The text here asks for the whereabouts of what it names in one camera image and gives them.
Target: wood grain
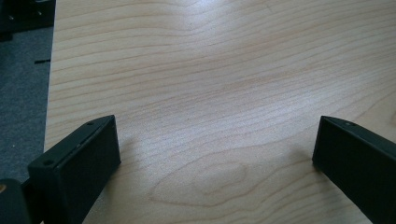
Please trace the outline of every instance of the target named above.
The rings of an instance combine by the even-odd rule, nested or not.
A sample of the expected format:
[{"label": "wood grain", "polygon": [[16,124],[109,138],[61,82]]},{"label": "wood grain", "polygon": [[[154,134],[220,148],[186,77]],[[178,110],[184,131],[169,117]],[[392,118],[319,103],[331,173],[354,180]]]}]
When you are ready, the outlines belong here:
[{"label": "wood grain", "polygon": [[85,223],[370,223],[311,156],[321,115],[396,141],[396,2],[57,2],[46,148],[115,114]]}]

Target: light wood surface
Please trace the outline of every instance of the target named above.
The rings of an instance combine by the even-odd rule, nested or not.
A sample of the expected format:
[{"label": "light wood surface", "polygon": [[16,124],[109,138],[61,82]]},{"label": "light wood surface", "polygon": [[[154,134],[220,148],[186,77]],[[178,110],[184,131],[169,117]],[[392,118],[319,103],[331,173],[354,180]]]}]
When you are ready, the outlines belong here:
[{"label": "light wood surface", "polygon": [[311,157],[321,115],[396,141],[396,2],[58,0],[46,148],[109,114],[85,223],[370,223]]}]

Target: gray carpet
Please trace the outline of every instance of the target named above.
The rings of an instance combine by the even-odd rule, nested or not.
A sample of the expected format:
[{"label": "gray carpet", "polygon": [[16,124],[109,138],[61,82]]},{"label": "gray carpet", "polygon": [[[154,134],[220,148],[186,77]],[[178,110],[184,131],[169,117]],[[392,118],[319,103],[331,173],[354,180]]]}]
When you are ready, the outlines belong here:
[{"label": "gray carpet", "polygon": [[43,152],[52,34],[45,28],[0,42],[0,178],[26,180],[26,166]]}]

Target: black object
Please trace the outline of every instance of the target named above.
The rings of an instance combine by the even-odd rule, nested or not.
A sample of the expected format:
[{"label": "black object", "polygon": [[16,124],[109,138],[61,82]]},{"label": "black object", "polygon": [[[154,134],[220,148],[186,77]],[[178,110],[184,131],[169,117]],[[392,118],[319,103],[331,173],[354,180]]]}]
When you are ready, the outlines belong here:
[{"label": "black object", "polygon": [[321,117],[312,161],[373,223],[396,223],[396,144]]},{"label": "black object", "polygon": [[119,165],[114,116],[87,122],[30,163],[22,185],[0,180],[1,223],[82,223]]},{"label": "black object", "polygon": [[3,0],[0,11],[0,41],[11,34],[53,26],[55,0]]}]

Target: floor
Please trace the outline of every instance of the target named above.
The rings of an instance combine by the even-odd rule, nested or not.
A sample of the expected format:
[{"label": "floor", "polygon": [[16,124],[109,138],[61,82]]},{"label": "floor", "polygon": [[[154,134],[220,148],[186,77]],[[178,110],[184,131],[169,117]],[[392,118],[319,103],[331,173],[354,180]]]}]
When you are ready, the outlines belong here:
[{"label": "floor", "polygon": [[53,28],[0,42],[0,179],[28,178],[44,149]]}]

